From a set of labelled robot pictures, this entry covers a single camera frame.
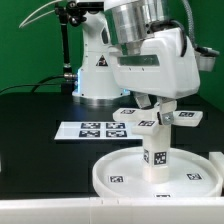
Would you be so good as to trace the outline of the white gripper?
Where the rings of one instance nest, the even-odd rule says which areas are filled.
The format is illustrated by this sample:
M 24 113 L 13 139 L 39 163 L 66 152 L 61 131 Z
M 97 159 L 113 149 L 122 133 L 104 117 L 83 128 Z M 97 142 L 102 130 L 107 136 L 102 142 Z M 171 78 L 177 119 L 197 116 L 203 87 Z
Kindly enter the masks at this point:
M 183 57 L 182 47 L 181 30 L 174 28 L 155 32 L 153 38 L 144 40 L 139 55 L 124 56 L 119 46 L 108 49 L 110 65 L 118 86 L 135 92 L 134 99 L 140 109 L 151 106 L 147 94 L 167 97 L 158 99 L 158 114 L 162 125 L 174 123 L 173 113 L 177 108 L 174 99 L 195 94 L 200 86 L 190 40 L 187 40 L 187 50 Z

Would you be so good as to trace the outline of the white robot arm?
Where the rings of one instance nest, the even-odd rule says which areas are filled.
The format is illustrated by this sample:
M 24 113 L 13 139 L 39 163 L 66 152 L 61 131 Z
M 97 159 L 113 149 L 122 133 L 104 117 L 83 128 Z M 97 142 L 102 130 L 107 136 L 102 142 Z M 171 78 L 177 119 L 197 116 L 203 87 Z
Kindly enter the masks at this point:
M 84 21 L 83 97 L 114 100 L 131 91 L 139 108 L 158 99 L 159 117 L 174 121 L 176 100 L 198 91 L 195 51 L 168 0 L 75 0 Z

